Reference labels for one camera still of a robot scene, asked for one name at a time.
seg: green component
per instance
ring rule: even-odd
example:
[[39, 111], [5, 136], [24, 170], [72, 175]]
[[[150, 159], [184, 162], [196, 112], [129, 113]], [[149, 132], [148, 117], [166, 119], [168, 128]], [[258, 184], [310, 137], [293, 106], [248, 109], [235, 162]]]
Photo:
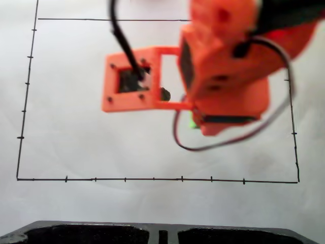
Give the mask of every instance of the green component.
[[199, 129], [200, 127], [197, 124], [195, 124], [195, 122], [192, 119], [192, 115], [193, 115], [192, 112], [190, 113], [190, 115], [191, 115], [191, 117], [190, 117], [190, 121], [189, 121], [189, 127], [191, 129]]

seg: wire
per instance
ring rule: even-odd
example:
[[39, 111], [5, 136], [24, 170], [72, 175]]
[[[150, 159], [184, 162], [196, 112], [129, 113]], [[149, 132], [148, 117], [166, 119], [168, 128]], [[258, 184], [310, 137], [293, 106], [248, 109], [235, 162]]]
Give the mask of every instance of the wire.
[[111, 23], [113, 26], [113, 34], [116, 37], [120, 46], [122, 47], [123, 51], [125, 52], [125, 55], [129, 63], [131, 64], [133, 71], [137, 75], [138, 80], [142, 81], [144, 79], [144, 75], [142, 74], [141, 69], [137, 64], [136, 58], [130, 48], [129, 43], [127, 42], [121, 28], [117, 24], [115, 6], [116, 6], [116, 0], [111, 0], [109, 4], [109, 13], [112, 20]]
[[[296, 91], [295, 91], [294, 77], [292, 74], [292, 68], [291, 68], [291, 64], [290, 64], [290, 61], [291, 61], [290, 56], [286, 53], [286, 51], [281, 46], [279, 46], [277, 43], [275, 43], [267, 38], [252, 37], [249, 40], [249, 42], [266, 46], [266, 47], [272, 49], [273, 51], [275, 51], [281, 57], [282, 61], [285, 64], [285, 67], [287, 68], [288, 79], [286, 79], [286, 81], [288, 81], [288, 83], [289, 83], [289, 96], [285, 99], [285, 101], [275, 110], [275, 112], [262, 125], [255, 128], [250, 133], [240, 136], [240, 137], [237, 137], [237, 138], [234, 138], [234, 139], [224, 141], [224, 142], [219, 142], [219, 143], [216, 143], [213, 145], [207, 145], [207, 146], [202, 146], [202, 147], [187, 147], [187, 146], [184, 146], [183, 144], [181, 144], [181, 142], [178, 138], [178, 134], [177, 134], [180, 110], [176, 110], [176, 113], [174, 116], [174, 122], [173, 122], [173, 136], [174, 136], [175, 142], [181, 148], [188, 150], [188, 151], [205, 151], [205, 150], [209, 150], [209, 149], [213, 149], [213, 148], [217, 148], [217, 147], [221, 147], [221, 146], [226, 146], [226, 145], [231, 145], [231, 144], [235, 144], [238, 142], [243, 142], [243, 141], [257, 135], [262, 130], [264, 130], [267, 126], [269, 126], [285, 110], [285, 108], [287, 107], [288, 104], [291, 105], [292, 129], [295, 132], [295, 124], [294, 124], [293, 111], [292, 111], [292, 100], [296, 94]], [[184, 95], [182, 97], [181, 101], [184, 101], [185, 99], [186, 99], [186, 96]]]

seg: robotic arm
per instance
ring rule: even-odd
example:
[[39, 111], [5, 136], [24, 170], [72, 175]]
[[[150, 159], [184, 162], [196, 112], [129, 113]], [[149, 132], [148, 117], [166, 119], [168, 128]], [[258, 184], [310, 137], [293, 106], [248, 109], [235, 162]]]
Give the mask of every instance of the robotic arm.
[[[124, 53], [107, 56], [102, 110], [176, 110], [174, 137], [187, 150], [206, 150], [247, 139], [268, 126], [294, 95], [290, 60], [307, 45], [324, 17], [324, 0], [191, 0], [191, 23], [184, 25], [179, 47], [131, 50], [115, 17], [113, 34]], [[178, 56], [186, 96], [169, 102], [160, 86], [161, 56]], [[287, 67], [290, 98], [248, 135], [202, 148], [182, 146], [177, 138], [181, 110], [191, 110], [205, 136], [260, 120], [269, 105], [267, 76]]]

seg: white surface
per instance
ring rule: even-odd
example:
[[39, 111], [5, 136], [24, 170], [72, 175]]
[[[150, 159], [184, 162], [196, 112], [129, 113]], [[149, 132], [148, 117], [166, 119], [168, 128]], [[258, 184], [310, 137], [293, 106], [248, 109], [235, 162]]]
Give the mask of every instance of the white surface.
[[[186, 19], [185, 0], [120, 0], [119, 17]], [[36, 0], [0, 2], [0, 235], [37, 220], [277, 227], [325, 242], [325, 25], [295, 61], [298, 185], [231, 182], [17, 182], [21, 120]], [[39, 18], [106, 18], [104, 0], [40, 0]], [[177, 45], [182, 22], [122, 22], [132, 47]], [[21, 178], [204, 177], [296, 180], [289, 109], [254, 139], [203, 153], [178, 148], [172, 113], [101, 112], [105, 55], [120, 51], [108, 22], [38, 20]], [[163, 83], [182, 94], [174, 57]], [[272, 107], [286, 95], [272, 77]], [[187, 129], [184, 143], [207, 139]]]

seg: orange robotic arm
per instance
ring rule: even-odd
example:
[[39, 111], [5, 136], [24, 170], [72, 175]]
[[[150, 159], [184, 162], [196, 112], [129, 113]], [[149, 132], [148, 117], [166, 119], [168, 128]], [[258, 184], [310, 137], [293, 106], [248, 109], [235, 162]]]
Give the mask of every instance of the orange robotic arm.
[[[269, 0], [264, 7], [275, 8], [278, 1]], [[272, 49], [255, 45], [258, 42], [251, 41], [252, 36], [259, 34], [277, 43], [289, 58], [295, 58], [310, 40], [317, 21], [309, 16], [314, 22], [307, 18], [308, 23], [288, 27], [271, 17], [265, 20], [268, 12], [260, 6], [264, 2], [191, 0], [191, 23], [183, 26], [179, 47], [133, 50], [133, 60], [130, 48], [124, 48], [127, 55], [107, 56], [103, 111], [192, 110], [194, 121], [206, 136], [259, 120], [270, 102], [267, 76], [285, 64]], [[317, 15], [323, 9], [323, 3], [320, 5]], [[113, 27], [117, 27], [113, 12], [111, 15]], [[285, 28], [271, 31], [270, 23]], [[115, 30], [114, 34], [119, 39], [121, 33]], [[168, 102], [160, 87], [161, 56], [166, 54], [178, 56], [186, 91], [186, 99], [179, 103]]]

